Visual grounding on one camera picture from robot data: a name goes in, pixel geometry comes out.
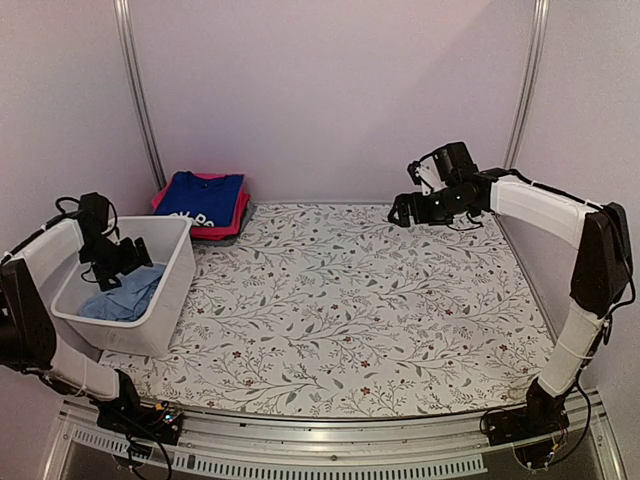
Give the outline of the light blue garment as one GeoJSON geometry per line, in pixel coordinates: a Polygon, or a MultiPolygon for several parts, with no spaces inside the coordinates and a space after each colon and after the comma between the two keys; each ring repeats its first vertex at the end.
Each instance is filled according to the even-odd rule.
{"type": "Polygon", "coordinates": [[[81,305],[77,315],[117,322],[138,320],[148,309],[165,269],[165,264],[156,264],[119,276],[120,287],[90,297],[81,305]]]}

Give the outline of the blue t-shirt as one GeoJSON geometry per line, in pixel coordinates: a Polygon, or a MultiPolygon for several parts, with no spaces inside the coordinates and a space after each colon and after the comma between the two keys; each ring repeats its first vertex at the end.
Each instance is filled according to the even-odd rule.
{"type": "Polygon", "coordinates": [[[204,178],[180,171],[173,175],[154,213],[187,217],[199,227],[230,227],[243,184],[240,174],[204,178]]]}

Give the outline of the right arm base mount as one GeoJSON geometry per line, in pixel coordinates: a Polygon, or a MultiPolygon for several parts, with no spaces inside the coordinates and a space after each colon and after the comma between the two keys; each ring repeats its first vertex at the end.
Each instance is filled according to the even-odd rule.
{"type": "Polygon", "coordinates": [[[479,428],[491,446],[503,445],[560,432],[570,422],[564,403],[535,398],[518,408],[494,408],[486,411],[479,428]]]}

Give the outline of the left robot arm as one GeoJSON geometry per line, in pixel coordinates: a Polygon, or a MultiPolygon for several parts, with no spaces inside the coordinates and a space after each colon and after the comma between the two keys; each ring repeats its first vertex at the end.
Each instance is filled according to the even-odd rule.
{"type": "Polygon", "coordinates": [[[1,365],[34,375],[60,395],[84,396],[107,410],[128,434],[148,426],[142,405],[126,373],[105,368],[69,345],[57,333],[29,268],[27,253],[59,223],[79,227],[79,260],[89,266],[92,283],[102,292],[122,286],[124,276],[152,265],[144,241],[121,239],[115,206],[93,192],[55,201],[58,215],[1,257],[1,365]]]}

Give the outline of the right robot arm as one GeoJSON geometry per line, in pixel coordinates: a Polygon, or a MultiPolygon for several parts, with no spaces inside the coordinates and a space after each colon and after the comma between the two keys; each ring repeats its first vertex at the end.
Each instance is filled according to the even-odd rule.
{"type": "Polygon", "coordinates": [[[407,172],[419,189],[395,197],[388,220],[398,227],[449,226],[460,215],[474,220],[486,212],[536,227],[576,252],[566,321],[517,415],[521,432],[537,436],[554,422],[599,345],[608,343],[613,314],[625,306],[624,292],[635,289],[625,209],[581,199],[516,169],[481,170],[462,142],[424,155],[407,172]]]}

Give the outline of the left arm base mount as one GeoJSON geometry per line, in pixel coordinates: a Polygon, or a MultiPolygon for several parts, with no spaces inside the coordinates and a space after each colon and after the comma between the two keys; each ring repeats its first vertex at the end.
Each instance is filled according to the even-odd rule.
{"type": "Polygon", "coordinates": [[[125,436],[176,446],[182,426],[183,411],[167,402],[154,406],[130,406],[114,400],[93,401],[98,408],[97,425],[125,436]]]}

